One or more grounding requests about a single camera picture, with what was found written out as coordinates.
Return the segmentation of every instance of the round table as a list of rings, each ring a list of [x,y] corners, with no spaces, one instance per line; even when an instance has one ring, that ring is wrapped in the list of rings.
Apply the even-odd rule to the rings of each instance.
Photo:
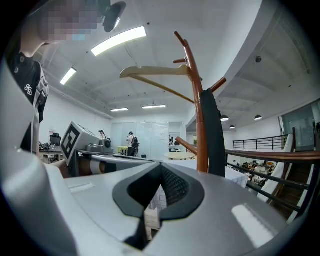
[[[194,158],[196,155],[191,152],[168,152],[165,153],[164,156],[168,159],[182,160]]]

